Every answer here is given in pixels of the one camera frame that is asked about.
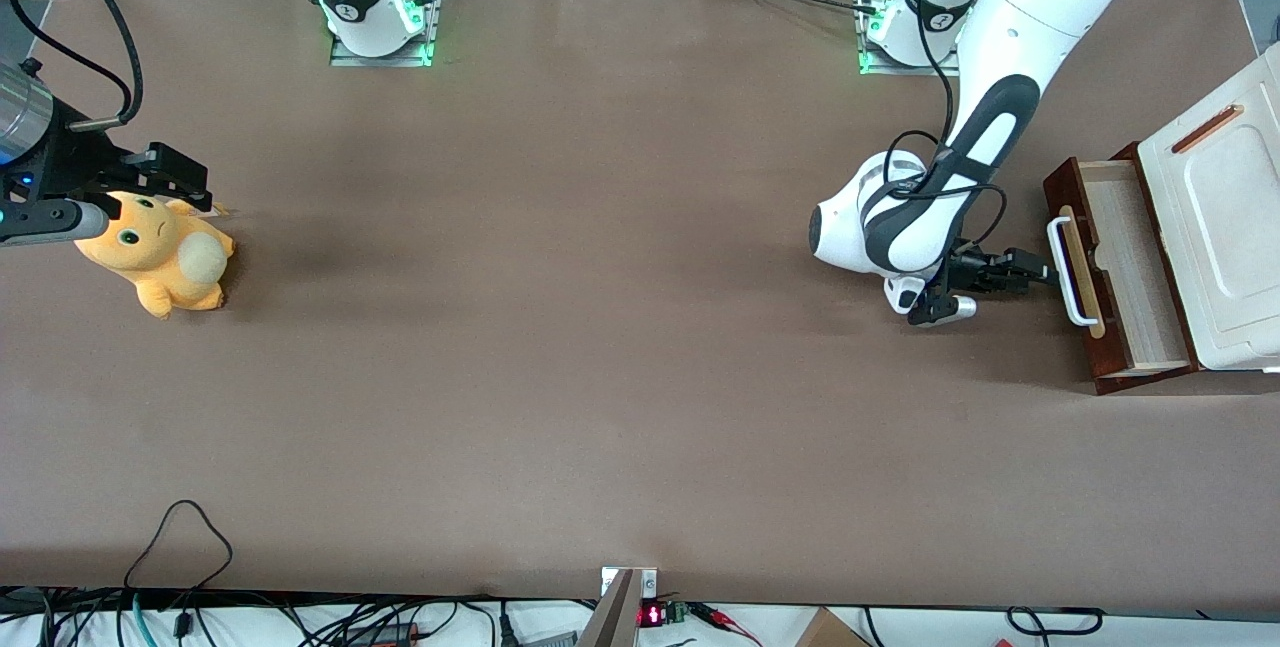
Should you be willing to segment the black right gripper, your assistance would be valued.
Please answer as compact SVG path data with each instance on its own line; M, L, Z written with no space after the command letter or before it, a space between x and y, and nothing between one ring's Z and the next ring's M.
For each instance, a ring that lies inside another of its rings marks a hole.
M164 142L140 152L118 147L104 132L73 132L67 123L82 118L63 100L52 101L49 127L35 145L4 159L4 199L28 202L108 193L120 204L119 219L164 214L212 217L207 195L195 202L175 191L206 191L207 168Z

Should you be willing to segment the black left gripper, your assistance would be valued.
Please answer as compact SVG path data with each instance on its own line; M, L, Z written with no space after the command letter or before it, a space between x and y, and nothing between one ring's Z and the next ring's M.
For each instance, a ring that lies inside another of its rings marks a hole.
M986 252L977 243L954 238L943 268L940 270L943 291L973 293L1021 295L1034 284L1060 287L1059 273L1047 269L1047 261L1023 249Z

